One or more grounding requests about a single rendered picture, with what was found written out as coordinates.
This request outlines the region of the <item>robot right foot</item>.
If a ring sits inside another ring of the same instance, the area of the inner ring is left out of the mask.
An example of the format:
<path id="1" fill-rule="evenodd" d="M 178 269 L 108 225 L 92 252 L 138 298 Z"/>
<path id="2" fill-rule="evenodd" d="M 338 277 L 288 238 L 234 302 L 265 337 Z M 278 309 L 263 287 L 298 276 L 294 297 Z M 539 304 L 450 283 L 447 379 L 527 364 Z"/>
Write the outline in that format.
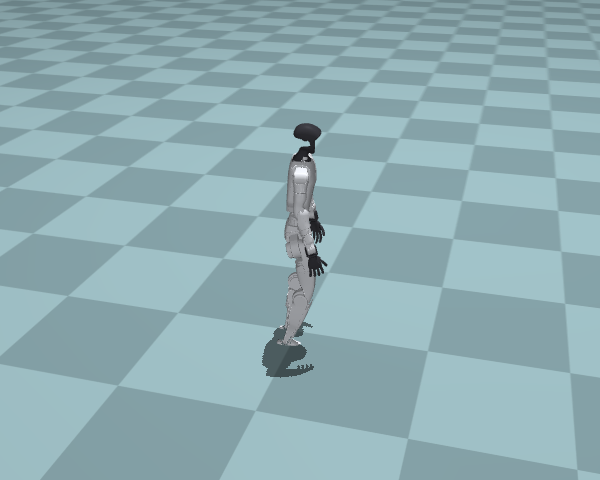
<path id="1" fill-rule="evenodd" d="M 281 340 L 282 340 L 282 341 L 281 341 Z M 281 344 L 281 343 L 283 343 L 283 340 L 284 340 L 284 339 L 280 339 L 280 340 L 278 340 L 278 341 L 277 341 L 277 344 Z M 284 343 L 286 343 L 286 342 L 284 342 Z M 288 341 L 287 341 L 287 343 L 288 343 Z M 289 346 L 297 346 L 297 345 L 300 345 L 300 344 L 301 344 L 301 342 L 299 342 L 299 341 L 296 341 L 296 340 L 292 339 L 292 340 L 291 340 L 291 344 L 288 344 L 288 345 L 289 345 Z M 283 345 L 283 344 L 281 344 L 281 345 Z"/>

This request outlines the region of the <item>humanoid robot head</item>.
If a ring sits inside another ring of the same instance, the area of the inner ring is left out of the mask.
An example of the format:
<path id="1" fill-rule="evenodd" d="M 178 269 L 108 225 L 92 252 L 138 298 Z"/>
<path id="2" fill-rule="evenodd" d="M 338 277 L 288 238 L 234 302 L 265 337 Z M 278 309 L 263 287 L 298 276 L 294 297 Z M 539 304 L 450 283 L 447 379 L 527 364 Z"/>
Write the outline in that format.
<path id="1" fill-rule="evenodd" d="M 321 130 L 313 124 L 303 123 L 295 128 L 293 134 L 294 137 L 298 139 L 302 139 L 303 141 L 309 141 L 310 146 L 300 147 L 299 151 L 293 156 L 292 162 L 293 160 L 295 162 L 301 162 L 303 157 L 308 157 L 308 159 L 305 161 L 311 162 L 311 158 L 308 156 L 308 154 L 315 153 L 315 140 L 320 137 Z"/>

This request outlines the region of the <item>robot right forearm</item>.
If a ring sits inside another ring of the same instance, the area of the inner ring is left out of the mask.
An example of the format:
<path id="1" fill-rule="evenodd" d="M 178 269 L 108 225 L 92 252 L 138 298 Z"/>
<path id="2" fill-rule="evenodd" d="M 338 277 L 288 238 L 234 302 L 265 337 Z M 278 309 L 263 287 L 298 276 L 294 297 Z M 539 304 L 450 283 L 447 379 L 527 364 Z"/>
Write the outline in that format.
<path id="1" fill-rule="evenodd" d="M 300 210 L 297 214 L 297 230 L 300 232 L 302 242 L 306 247 L 308 255 L 316 253 L 314 246 L 314 239 L 311 236 L 312 232 L 310 229 L 309 213 L 306 210 Z"/>

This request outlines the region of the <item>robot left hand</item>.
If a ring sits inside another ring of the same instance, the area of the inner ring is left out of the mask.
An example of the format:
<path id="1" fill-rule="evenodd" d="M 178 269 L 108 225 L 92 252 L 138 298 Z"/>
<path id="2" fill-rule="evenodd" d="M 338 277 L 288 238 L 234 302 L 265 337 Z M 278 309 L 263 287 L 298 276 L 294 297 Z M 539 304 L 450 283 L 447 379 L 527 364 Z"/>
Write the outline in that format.
<path id="1" fill-rule="evenodd" d="M 310 229 L 311 232 L 313 231 L 313 239 L 315 240 L 315 236 L 316 236 L 316 242 L 315 244 L 318 242 L 319 236 L 320 236 L 320 240 L 319 243 L 322 241 L 322 235 L 325 236 L 325 230 L 323 229 L 322 225 L 320 224 L 318 220 L 318 214 L 317 211 L 314 211 L 314 217 L 315 219 L 309 219 L 310 221 Z M 321 233 L 322 231 L 322 233 Z M 316 232 L 316 235 L 315 235 Z"/>

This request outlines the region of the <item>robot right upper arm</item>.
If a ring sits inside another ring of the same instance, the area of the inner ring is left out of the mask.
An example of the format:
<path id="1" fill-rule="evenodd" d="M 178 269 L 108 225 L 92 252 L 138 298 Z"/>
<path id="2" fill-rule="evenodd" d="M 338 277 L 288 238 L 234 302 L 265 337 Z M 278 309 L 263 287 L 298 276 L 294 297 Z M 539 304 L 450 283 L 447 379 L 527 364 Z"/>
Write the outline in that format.
<path id="1" fill-rule="evenodd" d="M 293 186 L 294 186 L 293 214 L 294 214 L 294 217 L 296 220 L 297 220 L 298 212 L 300 210 L 306 210 L 303 207 L 303 205 L 306 201 L 308 183 L 309 183 L 309 173 L 307 172 L 307 168 L 297 167 L 295 172 L 293 173 Z"/>

